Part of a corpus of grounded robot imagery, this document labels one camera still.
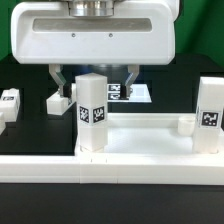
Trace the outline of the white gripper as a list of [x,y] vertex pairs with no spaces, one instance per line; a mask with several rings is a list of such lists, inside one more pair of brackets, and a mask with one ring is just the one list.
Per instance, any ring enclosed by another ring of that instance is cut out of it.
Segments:
[[129,65],[120,87],[120,98],[128,99],[139,65],[175,56],[176,0],[111,0],[105,10],[93,16],[79,2],[22,2],[11,15],[12,54],[19,63],[50,64],[59,95],[68,98],[62,65]]

